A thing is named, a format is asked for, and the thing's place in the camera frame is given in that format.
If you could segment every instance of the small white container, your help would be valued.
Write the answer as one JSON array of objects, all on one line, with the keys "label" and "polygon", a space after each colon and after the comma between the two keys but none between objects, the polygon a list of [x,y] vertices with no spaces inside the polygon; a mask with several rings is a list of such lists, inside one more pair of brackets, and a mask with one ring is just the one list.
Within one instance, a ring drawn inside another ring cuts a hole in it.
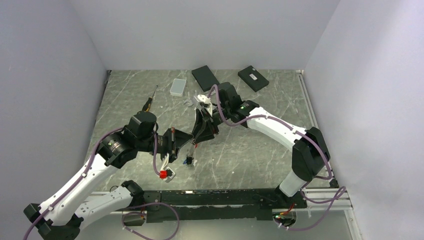
[{"label": "small white container", "polygon": [[173,80],[171,90],[169,91],[172,96],[182,97],[184,93],[184,88],[186,87],[186,80],[175,78]]}]

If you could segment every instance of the red connector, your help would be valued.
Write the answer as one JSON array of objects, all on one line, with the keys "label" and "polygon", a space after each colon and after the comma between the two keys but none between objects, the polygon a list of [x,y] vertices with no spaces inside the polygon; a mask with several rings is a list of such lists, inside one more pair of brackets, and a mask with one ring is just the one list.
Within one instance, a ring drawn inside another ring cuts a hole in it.
[{"label": "red connector", "polygon": [[167,171],[160,171],[160,173],[159,173],[159,178],[160,179],[166,179],[168,177],[168,173],[167,173]]}]

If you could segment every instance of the gray marble surface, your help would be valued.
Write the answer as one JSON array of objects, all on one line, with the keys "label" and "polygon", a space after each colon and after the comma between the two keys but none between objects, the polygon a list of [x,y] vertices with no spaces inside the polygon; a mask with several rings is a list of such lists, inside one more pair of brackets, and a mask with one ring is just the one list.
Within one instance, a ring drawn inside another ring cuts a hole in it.
[{"label": "gray marble surface", "polygon": [[[253,100],[269,113],[294,125],[312,126],[305,97],[294,70],[259,70],[269,85],[254,92],[238,76],[239,70],[213,70],[220,83],[233,84],[243,100]],[[171,96],[175,78],[186,79],[183,96]],[[104,133],[127,124],[159,85],[151,110],[157,116],[158,133],[175,127],[189,133],[195,123],[195,110],[183,103],[202,90],[190,70],[112,71],[98,111],[90,149]],[[170,166],[176,172],[166,183],[153,171],[152,156],[140,152],[121,170],[99,185],[108,191],[113,185],[134,180],[144,190],[275,188],[291,169],[291,152],[270,137],[243,126],[219,126],[215,139],[202,142],[195,152],[195,165],[184,165],[189,144]],[[310,187],[328,187],[325,180],[314,179]]]}]

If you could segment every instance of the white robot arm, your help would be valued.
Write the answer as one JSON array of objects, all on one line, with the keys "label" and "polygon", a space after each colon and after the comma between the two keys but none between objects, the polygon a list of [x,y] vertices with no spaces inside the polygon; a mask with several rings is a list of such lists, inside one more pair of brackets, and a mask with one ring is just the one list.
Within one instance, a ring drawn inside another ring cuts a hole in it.
[{"label": "white robot arm", "polygon": [[[94,147],[92,161],[89,159],[59,191],[41,204],[32,203],[25,208],[24,213],[32,227],[38,228],[44,240],[73,240],[82,229],[110,212],[139,205],[144,202],[144,191],[133,181],[124,182],[110,194],[89,202],[84,200],[99,183],[134,159],[138,152],[153,152],[154,159],[160,154],[164,164],[160,172],[156,169],[155,172],[169,182],[175,173],[167,164],[177,159],[180,148],[189,141],[195,145],[213,139],[219,132],[218,125],[223,122],[257,130],[292,151],[291,171],[275,189],[285,202],[316,177],[324,162],[330,159],[324,138],[317,128],[306,130],[292,125],[253,101],[242,101],[228,82],[215,86],[215,90],[218,92],[215,109],[210,96],[195,97],[199,108],[191,134],[169,128],[164,135],[157,135],[154,131],[156,116],[140,111],[123,129],[105,136]],[[188,154],[187,164],[191,164],[190,158],[192,155]]]},{"label": "white robot arm", "polygon": [[192,131],[195,144],[213,139],[214,134],[219,132],[218,125],[223,122],[229,126],[242,125],[271,137],[292,152],[291,171],[276,188],[283,198],[294,196],[307,182],[319,177],[318,172],[330,160],[319,129],[295,126],[270,114],[253,101],[241,100],[234,86],[228,82],[215,85],[214,90],[217,92],[216,109],[212,109],[210,93],[209,96],[198,95],[193,98],[198,106],[196,124]]}]

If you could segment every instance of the black box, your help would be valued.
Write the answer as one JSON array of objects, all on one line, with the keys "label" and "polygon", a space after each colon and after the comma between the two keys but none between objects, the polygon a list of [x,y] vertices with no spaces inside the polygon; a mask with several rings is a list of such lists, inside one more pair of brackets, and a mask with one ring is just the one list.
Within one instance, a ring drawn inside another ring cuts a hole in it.
[{"label": "black box", "polygon": [[270,84],[270,82],[253,66],[248,66],[245,69],[239,71],[238,76],[255,92],[265,88],[268,86],[268,84]]},{"label": "black box", "polygon": [[214,84],[220,84],[207,65],[192,70],[191,74],[193,74],[203,92],[209,91]]}]

